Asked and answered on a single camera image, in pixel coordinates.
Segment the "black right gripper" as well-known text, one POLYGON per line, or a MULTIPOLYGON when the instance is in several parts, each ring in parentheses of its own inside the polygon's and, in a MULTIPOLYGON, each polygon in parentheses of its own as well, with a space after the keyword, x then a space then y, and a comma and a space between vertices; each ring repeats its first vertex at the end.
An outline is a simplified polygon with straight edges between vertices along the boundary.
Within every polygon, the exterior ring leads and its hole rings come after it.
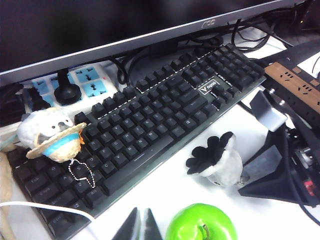
POLYGON ((249 180, 238 190, 239 194, 244 197, 318 206, 319 136, 284 100, 270 91, 259 90, 251 100, 250 107, 255 118, 271 132, 280 128, 288 117, 294 128, 284 127, 288 141, 288 164, 285 165, 275 145, 269 147, 243 168, 243 172, 249 175, 249 180))

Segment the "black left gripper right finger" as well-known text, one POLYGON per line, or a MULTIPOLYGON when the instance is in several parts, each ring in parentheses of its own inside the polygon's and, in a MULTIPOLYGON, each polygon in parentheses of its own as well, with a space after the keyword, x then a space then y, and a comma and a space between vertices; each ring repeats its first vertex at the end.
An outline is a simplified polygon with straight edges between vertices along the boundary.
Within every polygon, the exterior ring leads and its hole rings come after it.
POLYGON ((152 210, 147 208, 144 213, 143 240, 163 240, 152 210))

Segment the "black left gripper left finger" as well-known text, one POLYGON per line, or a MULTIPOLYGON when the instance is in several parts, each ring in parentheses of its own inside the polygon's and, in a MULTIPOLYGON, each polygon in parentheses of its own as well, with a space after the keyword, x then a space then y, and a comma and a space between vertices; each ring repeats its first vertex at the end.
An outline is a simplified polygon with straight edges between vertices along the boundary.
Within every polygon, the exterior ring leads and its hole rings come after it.
POLYGON ((112 240, 138 240, 141 228, 140 212, 133 208, 112 240))

